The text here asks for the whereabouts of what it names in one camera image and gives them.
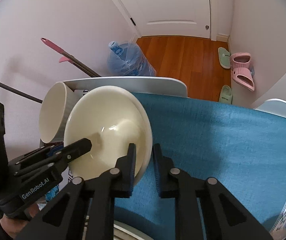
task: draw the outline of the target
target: plastic water bottle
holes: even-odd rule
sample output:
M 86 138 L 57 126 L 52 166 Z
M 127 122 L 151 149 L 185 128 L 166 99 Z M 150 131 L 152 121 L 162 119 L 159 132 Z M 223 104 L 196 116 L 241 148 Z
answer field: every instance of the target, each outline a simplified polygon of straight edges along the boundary
M 120 76 L 155 76 L 156 71 L 136 43 L 109 43 L 111 53 L 107 61 L 113 74 Z
M 122 49 L 120 47 L 120 45 L 116 42 L 116 41 L 111 41 L 109 44 L 108 44 L 108 47 L 111 49 L 111 51 L 113 51 L 116 55 L 118 55 L 120 58 L 122 58 L 122 54 L 123 54 L 123 51 L 124 49 Z

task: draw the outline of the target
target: white door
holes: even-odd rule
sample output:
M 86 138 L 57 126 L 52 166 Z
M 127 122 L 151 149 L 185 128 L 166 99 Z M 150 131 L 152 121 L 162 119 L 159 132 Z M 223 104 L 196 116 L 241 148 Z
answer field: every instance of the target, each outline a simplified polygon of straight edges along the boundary
M 142 36 L 210 37 L 210 0 L 119 0 Z

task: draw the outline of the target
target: door hinge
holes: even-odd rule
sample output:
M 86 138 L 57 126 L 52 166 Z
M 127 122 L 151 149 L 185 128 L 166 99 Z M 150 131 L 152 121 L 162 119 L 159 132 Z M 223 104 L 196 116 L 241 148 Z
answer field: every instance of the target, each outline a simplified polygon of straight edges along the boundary
M 135 22 L 133 21 L 132 18 L 130 18 L 131 22 L 133 23 L 134 26 L 136 26 Z

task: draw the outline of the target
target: chair backrest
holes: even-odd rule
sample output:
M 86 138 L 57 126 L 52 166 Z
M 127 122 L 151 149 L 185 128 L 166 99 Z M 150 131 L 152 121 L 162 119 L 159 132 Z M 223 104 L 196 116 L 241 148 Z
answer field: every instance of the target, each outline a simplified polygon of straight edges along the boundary
M 256 110 L 286 118 L 286 101 L 277 98 L 268 99 L 257 107 Z
M 187 97 L 186 85 L 164 77 L 98 77 L 64 81 L 72 90 L 92 90 L 101 86 L 117 86 L 129 92 Z

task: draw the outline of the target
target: blue towel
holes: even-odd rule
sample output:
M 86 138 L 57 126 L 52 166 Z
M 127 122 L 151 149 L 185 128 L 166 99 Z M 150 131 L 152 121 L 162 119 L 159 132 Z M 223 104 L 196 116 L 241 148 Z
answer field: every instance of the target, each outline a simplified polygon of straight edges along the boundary
M 153 143 L 191 176 L 216 177 L 267 230 L 286 204 L 286 118 L 216 102 L 134 93 Z M 174 200 L 160 199 L 153 160 L 115 219 L 156 240 L 174 240 Z

